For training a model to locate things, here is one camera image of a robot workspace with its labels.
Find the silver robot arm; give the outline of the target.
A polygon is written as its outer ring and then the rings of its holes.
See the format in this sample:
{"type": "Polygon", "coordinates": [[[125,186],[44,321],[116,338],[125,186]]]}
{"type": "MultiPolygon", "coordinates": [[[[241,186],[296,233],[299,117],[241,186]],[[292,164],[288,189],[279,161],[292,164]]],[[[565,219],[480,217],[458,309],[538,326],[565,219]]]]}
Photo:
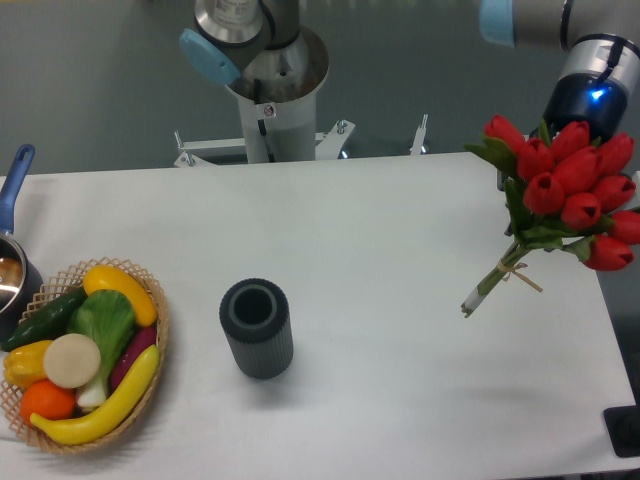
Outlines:
{"type": "Polygon", "coordinates": [[[482,1],[479,27],[494,44],[568,53],[542,115],[551,132],[585,121],[593,139],[616,134],[639,84],[637,1],[482,1]]]}

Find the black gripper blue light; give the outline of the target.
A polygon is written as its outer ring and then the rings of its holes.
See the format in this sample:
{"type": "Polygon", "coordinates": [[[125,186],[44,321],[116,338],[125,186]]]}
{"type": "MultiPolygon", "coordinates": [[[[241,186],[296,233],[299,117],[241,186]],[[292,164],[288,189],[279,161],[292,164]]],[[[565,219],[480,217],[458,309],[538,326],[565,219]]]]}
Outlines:
{"type": "Polygon", "coordinates": [[[605,142],[615,135],[627,105],[627,93],[615,82],[599,83],[594,75],[574,73],[556,83],[543,119],[553,133],[573,121],[585,121],[590,138],[605,142]]]}

